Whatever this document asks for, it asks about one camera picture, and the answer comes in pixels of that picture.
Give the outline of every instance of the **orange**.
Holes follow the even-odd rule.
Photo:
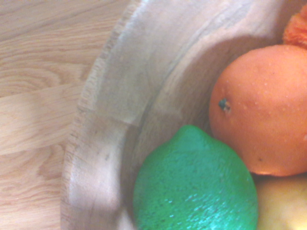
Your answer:
[[[237,58],[213,88],[209,119],[251,172],[306,172],[307,50],[275,45]]]
[[[307,4],[291,17],[283,33],[283,42],[307,49]]]

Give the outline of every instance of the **wooden bowl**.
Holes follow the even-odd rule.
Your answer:
[[[94,63],[67,146],[63,230],[133,230],[145,157],[184,124],[210,133],[208,102],[223,69],[281,43],[302,0],[135,0]]]

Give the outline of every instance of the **wood grain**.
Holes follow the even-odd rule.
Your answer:
[[[0,156],[1,229],[60,229],[65,144]]]
[[[66,84],[0,98],[0,155],[64,140],[82,88]]]
[[[0,1],[0,229],[60,229],[69,126],[128,2]]]
[[[281,41],[295,1],[139,1],[127,8],[78,103],[64,159],[64,230],[135,230],[133,185],[178,128],[208,127],[221,71]]]

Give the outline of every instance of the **table surface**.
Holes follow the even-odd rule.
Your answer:
[[[0,229],[60,229],[70,123],[128,2],[1,1]]]

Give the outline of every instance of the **green lime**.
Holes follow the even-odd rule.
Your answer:
[[[135,183],[139,230],[255,230],[254,182],[226,144],[183,126],[144,161]]]

